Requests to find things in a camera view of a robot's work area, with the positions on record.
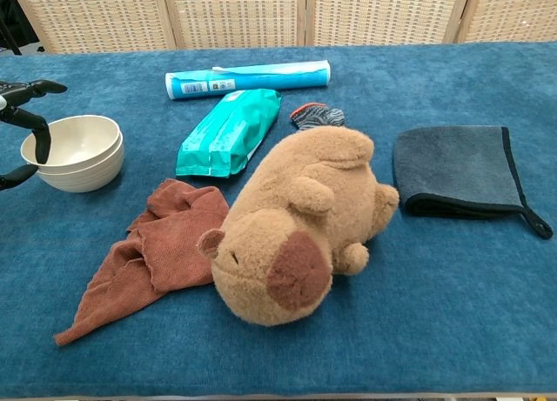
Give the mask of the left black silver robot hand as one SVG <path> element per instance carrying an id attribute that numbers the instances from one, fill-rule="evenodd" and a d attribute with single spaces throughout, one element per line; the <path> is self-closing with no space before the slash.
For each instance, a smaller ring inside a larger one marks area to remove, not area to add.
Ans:
<path id="1" fill-rule="evenodd" d="M 31 130 L 36 140 L 35 158 L 38 164 L 45 164 L 50 155 L 51 136 L 49 125 L 39 115 L 20 108 L 32 98 L 44 97 L 48 93 L 59 94 L 67 91 L 63 84 L 50 80 L 36 80 L 29 83 L 8 83 L 0 81 L 0 121 L 16 127 Z"/>

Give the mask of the cream plastic bowl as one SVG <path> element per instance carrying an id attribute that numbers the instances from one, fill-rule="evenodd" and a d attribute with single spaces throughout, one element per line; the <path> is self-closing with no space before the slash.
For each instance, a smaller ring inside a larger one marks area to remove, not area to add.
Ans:
<path id="1" fill-rule="evenodd" d="M 50 174 L 37 172 L 48 185 L 62 191 L 84 193 L 98 190 L 112 181 L 120 172 L 124 161 L 124 140 L 119 133 L 117 148 L 99 163 L 82 170 Z"/>
<path id="2" fill-rule="evenodd" d="M 49 124 L 51 145 L 45 164 L 35 157 L 36 139 L 29 135 L 21 144 L 24 161 L 43 173 L 61 174 L 104 161 L 123 144 L 123 135 L 112 118 L 99 115 L 66 117 Z"/>

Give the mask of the black tripod stand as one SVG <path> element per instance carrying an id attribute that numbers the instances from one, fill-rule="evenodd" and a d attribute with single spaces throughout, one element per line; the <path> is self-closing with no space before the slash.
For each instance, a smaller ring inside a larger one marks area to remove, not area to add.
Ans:
<path id="1" fill-rule="evenodd" d="M 0 15 L 0 34 L 5 39 L 9 49 L 13 52 L 13 54 L 21 56 L 22 52 L 20 51 L 19 47 L 17 46 L 17 43 L 16 43 L 15 39 L 11 35 L 9 28 L 7 27 L 7 25 L 3 21 L 3 18 L 2 18 L 1 15 Z"/>

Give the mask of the woven rattan screen panel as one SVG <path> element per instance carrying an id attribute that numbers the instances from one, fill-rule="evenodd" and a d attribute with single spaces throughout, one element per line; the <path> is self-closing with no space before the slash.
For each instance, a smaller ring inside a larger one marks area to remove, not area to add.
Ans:
<path id="1" fill-rule="evenodd" d="M 177 48 L 165 0 L 17 0 L 48 53 Z"/>
<path id="2" fill-rule="evenodd" d="M 455 41 L 557 41 L 557 0 L 467 0 Z"/>
<path id="3" fill-rule="evenodd" d="M 179 49 L 305 43 L 305 0 L 165 1 Z"/>
<path id="4" fill-rule="evenodd" d="M 452 43 L 466 0 L 306 0 L 305 43 Z"/>

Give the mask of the rust brown cloth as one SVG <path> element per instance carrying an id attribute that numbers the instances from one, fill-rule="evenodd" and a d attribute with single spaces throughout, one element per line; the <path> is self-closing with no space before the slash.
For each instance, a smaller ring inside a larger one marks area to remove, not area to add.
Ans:
<path id="1" fill-rule="evenodd" d="M 165 179 L 127 228 L 126 239 L 111 246 L 71 327 L 55 336 L 56 343 L 69 344 L 171 291 L 211 283 L 210 262 L 197 244 L 206 231 L 221 226 L 228 211 L 219 188 Z"/>

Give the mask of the teal wet wipes pack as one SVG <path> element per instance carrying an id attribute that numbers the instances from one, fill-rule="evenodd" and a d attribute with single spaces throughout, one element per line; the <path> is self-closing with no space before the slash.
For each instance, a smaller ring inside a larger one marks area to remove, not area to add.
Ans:
<path id="1" fill-rule="evenodd" d="M 225 95 L 178 149 L 178 177 L 229 177 L 242 171 L 278 117 L 275 90 L 237 90 Z"/>

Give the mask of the blue plastic wrap roll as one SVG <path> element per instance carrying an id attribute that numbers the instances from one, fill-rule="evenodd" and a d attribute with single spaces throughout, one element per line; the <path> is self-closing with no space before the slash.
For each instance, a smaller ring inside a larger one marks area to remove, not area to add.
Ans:
<path id="1" fill-rule="evenodd" d="M 208 70 L 169 72 L 164 77 L 170 99 L 223 96 L 236 90 L 291 90 L 327 86 L 328 61 L 261 64 L 239 67 L 214 66 Z"/>

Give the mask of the brown capybara plush toy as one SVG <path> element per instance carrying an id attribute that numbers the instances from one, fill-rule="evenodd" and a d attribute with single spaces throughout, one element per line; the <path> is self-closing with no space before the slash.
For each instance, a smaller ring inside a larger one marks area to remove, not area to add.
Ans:
<path id="1" fill-rule="evenodd" d="M 393 218 L 399 193 L 371 169 L 372 139 L 322 126 L 276 144 L 222 225 L 198 242 L 234 315 L 263 326 L 311 315 L 337 275 L 364 270 L 368 240 Z"/>

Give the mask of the grey striped sock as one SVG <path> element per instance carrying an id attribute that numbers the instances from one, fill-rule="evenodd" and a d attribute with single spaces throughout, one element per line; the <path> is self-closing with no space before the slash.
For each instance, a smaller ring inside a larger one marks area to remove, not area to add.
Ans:
<path id="1" fill-rule="evenodd" d="M 345 125 L 345 115 L 341 109 L 330 108 L 322 103 L 304 104 L 291 113 L 290 119 L 298 131 Z"/>

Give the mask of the grey towel with black trim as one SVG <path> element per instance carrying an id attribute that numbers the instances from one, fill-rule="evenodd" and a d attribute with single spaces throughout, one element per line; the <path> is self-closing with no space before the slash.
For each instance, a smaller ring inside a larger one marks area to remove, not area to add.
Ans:
<path id="1" fill-rule="evenodd" d="M 397 136 L 393 171 L 402 207 L 421 217 L 519 214 L 541 238 L 553 230 L 528 205 L 504 126 L 453 125 Z"/>

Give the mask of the blue velvet table cover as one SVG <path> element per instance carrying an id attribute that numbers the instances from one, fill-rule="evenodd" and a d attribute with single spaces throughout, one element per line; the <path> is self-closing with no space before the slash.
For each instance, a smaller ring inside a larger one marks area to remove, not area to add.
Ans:
<path id="1" fill-rule="evenodd" d="M 527 201 L 554 236 L 539 238 L 521 217 L 397 212 L 370 243 L 366 269 L 336 278 L 297 323 L 247 324 L 204 286 L 57 345 L 105 254 L 215 104 L 171 101 L 165 74 L 324 59 L 330 84 L 287 91 L 246 171 L 218 180 L 228 200 L 292 131 L 290 112 L 320 101 L 372 137 L 383 183 L 393 179 L 400 132 L 506 126 Z M 557 393 L 557 43 L 0 56 L 0 80 L 41 78 L 67 91 L 28 109 L 48 120 L 115 119 L 124 167 L 90 194 L 38 177 L 0 192 L 0 398 Z"/>

